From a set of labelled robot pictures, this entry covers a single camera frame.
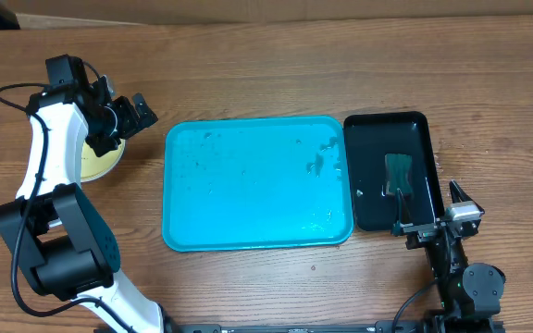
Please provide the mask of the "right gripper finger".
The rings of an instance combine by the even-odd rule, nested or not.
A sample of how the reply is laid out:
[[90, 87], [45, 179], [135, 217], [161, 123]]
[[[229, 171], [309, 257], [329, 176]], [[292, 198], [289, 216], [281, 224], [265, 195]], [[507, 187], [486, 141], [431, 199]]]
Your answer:
[[473, 203], [481, 215], [484, 214], [484, 208], [474, 201], [457, 183], [455, 179], [452, 179], [449, 183], [450, 195], [452, 198], [452, 204], [459, 203]]
[[404, 230], [406, 228], [412, 227], [413, 223], [411, 221], [411, 215], [407, 208], [403, 192], [400, 188], [396, 189], [395, 198], [397, 204], [397, 212], [395, 222], [392, 226], [390, 233], [393, 236], [402, 236], [405, 233]]

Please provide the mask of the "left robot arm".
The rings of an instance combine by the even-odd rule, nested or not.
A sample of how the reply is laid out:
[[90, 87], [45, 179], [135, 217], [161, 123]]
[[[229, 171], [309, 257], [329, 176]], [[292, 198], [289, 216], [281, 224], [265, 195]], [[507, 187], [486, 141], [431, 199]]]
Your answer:
[[48, 81], [22, 107], [31, 152], [14, 201], [0, 205], [0, 235], [12, 254], [10, 285], [19, 308], [49, 317], [81, 305], [111, 332], [172, 332], [164, 308], [121, 269], [116, 238], [81, 188], [81, 155], [96, 156], [157, 121], [137, 93], [117, 97], [109, 78], [72, 55], [45, 62]]

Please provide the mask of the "yellow plate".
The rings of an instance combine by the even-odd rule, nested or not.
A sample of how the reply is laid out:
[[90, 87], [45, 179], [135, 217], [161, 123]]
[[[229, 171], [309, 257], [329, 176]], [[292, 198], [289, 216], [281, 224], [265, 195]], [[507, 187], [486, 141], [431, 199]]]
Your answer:
[[110, 172], [120, 161], [125, 147], [126, 142], [120, 140], [117, 150], [98, 157], [95, 155], [94, 150], [87, 143], [84, 143], [81, 153], [81, 181], [93, 181]]

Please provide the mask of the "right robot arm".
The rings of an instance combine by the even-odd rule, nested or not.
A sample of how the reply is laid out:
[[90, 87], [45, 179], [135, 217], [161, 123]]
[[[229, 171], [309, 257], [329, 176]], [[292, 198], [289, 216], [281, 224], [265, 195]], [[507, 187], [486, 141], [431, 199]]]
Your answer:
[[[409, 250], [423, 248], [434, 279], [408, 298], [393, 317], [391, 332], [503, 332], [493, 316], [501, 311], [505, 274], [495, 265], [470, 264], [463, 241], [478, 234], [485, 210], [456, 181], [450, 182], [452, 204], [442, 217], [414, 224], [401, 189], [395, 193], [396, 221], [391, 234], [405, 236]], [[435, 288], [441, 308], [428, 310], [417, 322], [401, 319], [417, 298]]]

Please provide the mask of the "green orange sponge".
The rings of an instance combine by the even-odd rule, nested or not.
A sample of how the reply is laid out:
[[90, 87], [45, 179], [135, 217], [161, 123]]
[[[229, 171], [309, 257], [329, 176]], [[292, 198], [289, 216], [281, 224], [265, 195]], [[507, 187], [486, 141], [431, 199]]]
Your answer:
[[388, 196], [395, 196], [401, 191], [404, 197], [413, 194], [411, 185], [413, 158], [409, 154], [385, 155], [385, 190]]

